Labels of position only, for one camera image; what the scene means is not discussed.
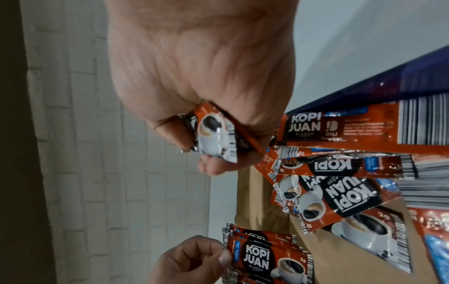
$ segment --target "skin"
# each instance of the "skin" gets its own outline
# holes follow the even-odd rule
[[[177,117],[212,101],[268,146],[295,78],[297,0],[105,0],[109,59],[125,106],[159,135],[189,148],[194,135]],[[261,161],[202,156],[219,175]]]
[[[149,284],[214,284],[230,267],[232,255],[217,240],[195,236],[164,253]]]

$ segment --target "brown cardboard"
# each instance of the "brown cardboard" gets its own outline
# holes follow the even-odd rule
[[[375,255],[324,230],[304,235],[299,220],[282,213],[279,206],[270,203],[271,184],[253,167],[239,172],[238,208],[235,222],[251,229],[275,233],[293,233],[298,245],[308,249],[314,258],[315,283],[318,284],[436,284],[438,283],[431,263],[428,261],[421,238],[402,199],[386,204],[386,207],[404,215],[412,259],[412,274],[397,269]]]

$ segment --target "stack of coffee sachets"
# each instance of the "stack of coffee sachets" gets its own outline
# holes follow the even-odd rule
[[[273,185],[272,202],[305,233],[325,227],[365,249],[384,240],[371,252],[411,272],[401,215],[377,207],[404,196],[441,282],[449,283],[442,269],[449,266],[448,110],[449,94],[439,94],[287,114],[255,167]]]
[[[313,284],[313,257],[297,245],[295,235],[227,223],[223,244],[233,256],[224,284]]]

